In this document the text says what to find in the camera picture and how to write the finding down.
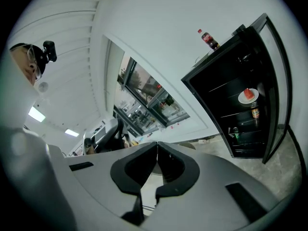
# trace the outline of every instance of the eyeglasses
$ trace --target eyeglasses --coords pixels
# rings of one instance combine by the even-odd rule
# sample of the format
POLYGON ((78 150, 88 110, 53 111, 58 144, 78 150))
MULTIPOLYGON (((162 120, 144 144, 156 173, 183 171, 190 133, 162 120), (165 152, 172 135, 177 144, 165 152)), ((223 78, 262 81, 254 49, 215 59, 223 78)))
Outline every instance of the eyeglasses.
POLYGON ((41 71, 38 67, 39 65, 38 65, 38 62, 36 60, 32 44, 29 44, 29 46, 30 46, 30 48, 28 49, 27 56, 28 56, 29 61, 31 63, 34 63, 37 67, 37 69, 36 69, 36 79, 40 79, 42 77, 42 73, 41 73, 41 71))

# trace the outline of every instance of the black display cabinet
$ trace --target black display cabinet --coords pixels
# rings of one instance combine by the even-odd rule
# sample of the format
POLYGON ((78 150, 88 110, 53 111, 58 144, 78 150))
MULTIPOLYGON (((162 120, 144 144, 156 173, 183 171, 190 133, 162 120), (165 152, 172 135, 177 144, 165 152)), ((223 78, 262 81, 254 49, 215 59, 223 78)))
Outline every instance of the black display cabinet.
POLYGON ((274 154, 284 138, 292 101, 288 58, 266 14, 202 58, 183 79, 209 114, 232 157, 263 158, 274 154), (239 94, 254 88, 259 97, 242 104, 239 94), (259 117, 252 111, 258 109, 259 117))

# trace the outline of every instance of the cake slice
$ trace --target cake slice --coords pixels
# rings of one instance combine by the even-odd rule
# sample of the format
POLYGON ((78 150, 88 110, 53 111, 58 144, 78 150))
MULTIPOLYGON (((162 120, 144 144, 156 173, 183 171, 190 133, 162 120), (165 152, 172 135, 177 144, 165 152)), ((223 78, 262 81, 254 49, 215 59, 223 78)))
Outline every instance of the cake slice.
POLYGON ((244 90, 244 95, 245 95, 246 99, 249 100, 249 101, 252 100, 255 97, 254 93, 249 88, 246 88, 244 90))

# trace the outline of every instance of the bottle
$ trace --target bottle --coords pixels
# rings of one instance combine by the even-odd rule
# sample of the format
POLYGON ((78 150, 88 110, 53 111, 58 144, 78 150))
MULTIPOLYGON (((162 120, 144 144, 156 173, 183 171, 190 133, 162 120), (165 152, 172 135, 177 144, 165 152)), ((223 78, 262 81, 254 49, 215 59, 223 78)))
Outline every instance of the bottle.
POLYGON ((239 129, 238 129, 237 127, 234 127, 234 128, 233 128, 233 133, 235 133, 234 136, 236 137, 236 140, 239 139, 239 134, 238 134, 238 132, 239 132, 239 129))
POLYGON ((209 45, 209 47, 211 47, 213 50, 217 50, 219 48, 219 44, 217 43, 217 41, 215 41, 215 39, 207 32, 205 32, 201 38, 203 39, 203 41, 205 43, 207 43, 209 45))
POLYGON ((253 102, 253 103, 251 104, 251 108, 254 108, 254 109, 251 111, 252 117, 253 117, 254 119, 257 119, 257 118, 259 118, 259 116, 260 116, 260 112, 259 112, 259 109, 258 109, 257 106, 258 106, 257 102, 253 102))

